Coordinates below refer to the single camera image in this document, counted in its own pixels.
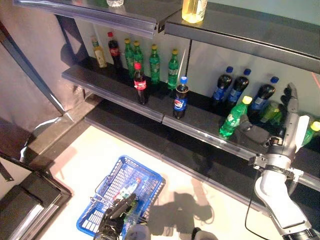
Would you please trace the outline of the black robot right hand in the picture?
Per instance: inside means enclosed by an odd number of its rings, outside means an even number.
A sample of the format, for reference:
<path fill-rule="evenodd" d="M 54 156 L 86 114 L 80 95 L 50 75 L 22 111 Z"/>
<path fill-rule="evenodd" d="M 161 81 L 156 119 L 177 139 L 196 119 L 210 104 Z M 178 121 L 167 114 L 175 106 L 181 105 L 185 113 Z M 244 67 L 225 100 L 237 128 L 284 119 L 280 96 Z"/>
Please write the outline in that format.
<path fill-rule="evenodd" d="M 293 161 L 297 150 L 296 135 L 300 116 L 298 114 L 298 92 L 292 82 L 283 90 L 280 100 L 281 119 L 274 135 L 252 124 L 246 114 L 240 117 L 240 123 L 236 127 L 236 131 L 255 142 L 255 144 L 265 147 L 264 155 L 283 155 Z"/>

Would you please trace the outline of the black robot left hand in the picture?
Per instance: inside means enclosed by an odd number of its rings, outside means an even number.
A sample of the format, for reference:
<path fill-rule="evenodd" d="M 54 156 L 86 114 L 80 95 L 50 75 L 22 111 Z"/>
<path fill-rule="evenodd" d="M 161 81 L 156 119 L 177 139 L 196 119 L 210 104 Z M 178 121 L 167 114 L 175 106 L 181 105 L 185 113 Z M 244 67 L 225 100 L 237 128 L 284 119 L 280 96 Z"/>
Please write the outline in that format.
<path fill-rule="evenodd" d="M 135 193 L 123 199 L 116 199 L 112 206 L 105 211 L 93 239 L 118 240 L 124 226 L 124 219 L 135 200 Z"/>

